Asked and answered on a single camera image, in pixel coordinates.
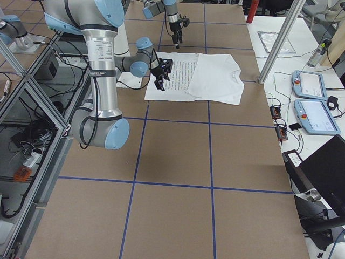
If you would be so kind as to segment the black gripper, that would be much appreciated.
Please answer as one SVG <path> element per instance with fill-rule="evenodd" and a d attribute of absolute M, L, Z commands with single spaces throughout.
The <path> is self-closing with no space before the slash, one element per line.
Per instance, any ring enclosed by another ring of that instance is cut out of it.
<path fill-rule="evenodd" d="M 183 39 L 182 39 L 183 22 L 182 21 L 170 22 L 169 26 L 170 26 L 170 31 L 172 33 L 173 44 L 178 49 L 179 44 L 183 43 Z"/>
<path fill-rule="evenodd" d="M 166 65 L 158 65 L 150 69 L 150 73 L 155 77 L 154 84 L 158 90 L 165 91 L 163 81 L 169 80 L 168 68 Z"/>

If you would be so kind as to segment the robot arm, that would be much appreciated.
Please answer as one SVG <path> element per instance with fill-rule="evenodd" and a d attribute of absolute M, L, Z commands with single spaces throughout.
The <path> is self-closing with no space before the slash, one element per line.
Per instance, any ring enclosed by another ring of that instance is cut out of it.
<path fill-rule="evenodd" d="M 169 22 L 169 27 L 173 44 L 178 49 L 183 43 L 182 29 L 189 25 L 189 19 L 182 17 L 178 12 L 177 1 L 142 1 L 143 14 L 146 19 L 151 19 L 161 13 L 166 16 L 166 21 Z"/>
<path fill-rule="evenodd" d="M 135 56 L 116 57 L 114 39 L 124 23 L 121 1 L 45 1 L 46 24 L 55 30 L 83 35 L 88 54 L 91 95 L 77 108 L 71 131 L 84 146 L 119 149 L 127 141 L 130 125 L 118 108 L 116 83 L 130 72 L 143 77 L 150 72 L 163 90 L 168 71 L 157 57 L 149 38 L 137 40 Z"/>

